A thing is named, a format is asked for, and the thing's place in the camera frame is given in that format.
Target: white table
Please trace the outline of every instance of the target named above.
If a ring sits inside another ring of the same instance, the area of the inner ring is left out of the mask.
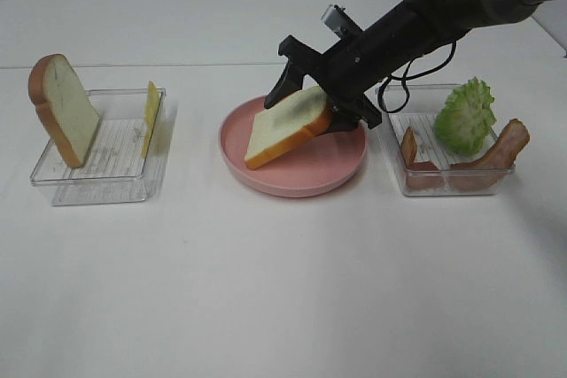
[[[320,21],[342,4],[369,27],[400,0],[0,0],[0,67],[32,66],[55,52],[74,65],[193,65],[283,62],[295,35],[319,51],[336,36]],[[532,20],[477,30],[460,42],[467,58],[558,57],[564,50]]]
[[[474,70],[498,129],[530,128],[497,196],[402,196],[370,131],[350,182],[290,200],[236,181],[217,145],[281,66],[81,68],[89,89],[166,87],[175,131],[157,197],[59,208],[28,181],[46,141],[28,70],[0,71],[3,375],[565,376],[563,69],[456,59],[430,78]]]

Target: bread slice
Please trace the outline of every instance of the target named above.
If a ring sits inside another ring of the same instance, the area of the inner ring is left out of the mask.
[[[79,77],[61,54],[41,58],[27,82],[29,98],[69,167],[81,167],[100,120]]]
[[[256,114],[245,155],[252,170],[323,133],[332,122],[327,94],[319,87],[297,91]]]

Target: clear plastic container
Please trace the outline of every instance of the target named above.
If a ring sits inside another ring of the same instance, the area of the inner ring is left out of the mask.
[[[409,197],[443,197],[492,195],[498,192],[504,179],[514,173],[511,168],[451,170],[450,165],[470,162],[482,157],[496,142],[491,131],[482,150],[473,157],[464,157],[448,151],[433,133],[433,122],[445,100],[457,84],[408,86],[411,99],[406,108],[394,114],[384,114],[378,126],[378,135],[396,174],[401,192]],[[401,104],[405,93],[393,86],[384,95],[389,108]],[[406,129],[411,126],[417,141],[416,162],[431,161],[438,170],[413,170],[407,167],[400,145]]]
[[[166,91],[159,89],[159,109],[146,158],[144,109],[147,89],[90,90],[89,100],[100,114],[97,135],[87,162],[69,168],[53,140],[30,176],[52,205],[132,203],[159,189],[171,132],[165,120]]]

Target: black cable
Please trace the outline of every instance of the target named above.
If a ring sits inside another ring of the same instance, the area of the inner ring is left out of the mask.
[[[401,77],[397,77],[395,75],[389,75],[386,78],[386,80],[384,80],[384,82],[380,85],[380,88],[378,89],[378,92],[377,92],[378,106],[380,107],[380,109],[382,111],[388,113],[388,114],[394,114],[396,112],[400,112],[401,110],[403,110],[409,102],[410,93],[409,93],[409,88],[408,88],[408,81],[418,79],[418,78],[423,77],[427,74],[435,73],[435,72],[439,71],[441,68],[443,68],[444,66],[447,66],[447,64],[449,62],[451,62],[451,59],[453,59],[454,53],[456,52],[456,48],[457,48],[457,42],[452,42],[451,43],[451,51],[449,52],[449,56],[447,57],[447,59],[445,59],[445,61],[443,61],[442,64],[432,68],[431,70],[423,71],[422,73],[418,73],[418,74],[415,74],[415,75],[408,76],[409,67],[411,67],[411,65],[415,61],[414,59],[412,59],[411,61],[409,61],[408,66],[406,67],[406,70],[404,71],[404,74]],[[393,110],[388,110],[386,108],[385,103],[384,103],[384,93],[386,91],[386,88],[392,82],[392,80],[401,81],[401,87],[404,89],[404,92],[406,92],[406,98],[405,98],[405,100],[404,100],[404,102],[401,106],[399,106],[398,108],[395,108]]]

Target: pink plate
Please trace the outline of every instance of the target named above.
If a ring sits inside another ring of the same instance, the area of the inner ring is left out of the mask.
[[[280,197],[312,197],[348,181],[366,154],[366,132],[321,135],[257,170],[245,164],[248,139],[256,112],[264,108],[264,96],[240,105],[223,121],[219,143],[230,171],[244,184]]]

